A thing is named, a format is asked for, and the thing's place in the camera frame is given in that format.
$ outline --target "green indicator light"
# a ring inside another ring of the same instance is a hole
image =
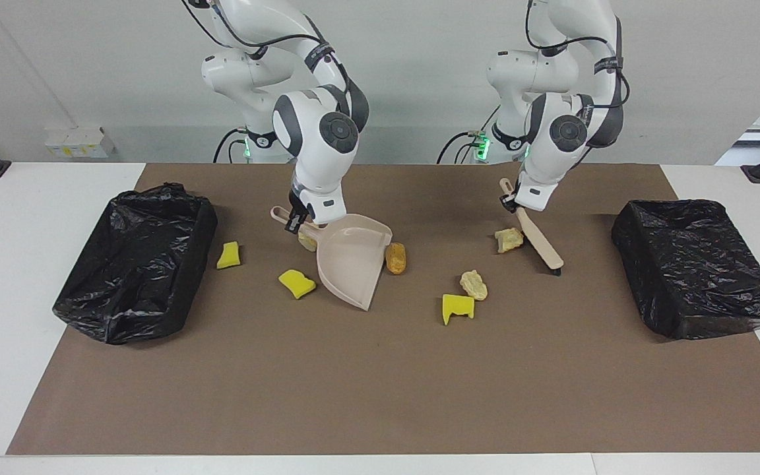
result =
[[[477,150],[477,160],[485,162],[488,158],[488,148],[491,146],[491,141],[485,136],[485,133],[480,138],[482,142],[480,142],[480,148]]]

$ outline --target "black garbage bag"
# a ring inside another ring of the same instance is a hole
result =
[[[213,205],[166,183],[112,199],[52,311],[99,342],[180,331],[207,265]]]
[[[652,331],[699,340],[760,329],[760,265],[720,203],[630,201],[612,240]]]

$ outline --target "yellow foam piece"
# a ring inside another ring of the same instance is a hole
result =
[[[219,258],[219,262],[216,263],[217,269],[226,269],[228,267],[235,267],[240,265],[239,261],[239,243],[233,241],[232,243],[224,243],[222,246],[222,255]]]
[[[463,297],[462,295],[444,294],[441,296],[441,316],[444,318],[444,325],[450,323],[452,315],[467,315],[468,318],[474,318],[474,298]]]
[[[292,292],[296,300],[316,290],[316,283],[297,270],[287,270],[277,280]]]

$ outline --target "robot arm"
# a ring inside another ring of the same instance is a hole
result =
[[[228,53],[223,53],[213,67],[205,61],[205,80],[247,111],[243,114],[249,137],[257,148],[282,145],[296,159],[290,192],[292,215],[286,229],[298,232],[308,216],[319,225],[343,217],[346,207],[341,180],[356,155],[359,132],[368,121],[368,101],[332,46],[309,17],[286,0],[191,2],[201,3],[199,8],[211,8],[216,36],[224,45],[240,51],[234,52],[236,61],[245,63],[234,66],[235,73],[224,71],[227,63],[219,60]],[[286,66],[269,66],[268,48],[298,56],[319,86],[283,94],[276,100],[259,90],[259,86],[292,76]],[[249,116],[259,125],[251,124]]]
[[[608,0],[530,0],[528,8],[530,43],[552,46],[536,46],[537,53],[502,51],[489,69],[501,96],[492,150],[522,157],[515,192],[501,199],[510,211],[546,208],[583,154],[614,144],[623,124],[621,25]],[[560,94],[577,78],[567,51],[571,42],[582,42],[594,57],[591,94]],[[510,75],[512,69],[524,74]]]

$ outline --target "white table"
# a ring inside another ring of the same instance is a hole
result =
[[[760,473],[760,454],[4,457],[65,328],[51,303],[105,204],[132,189],[143,168],[15,163],[0,179],[0,473]],[[737,168],[663,168],[679,198],[726,205],[760,262],[760,185]]]

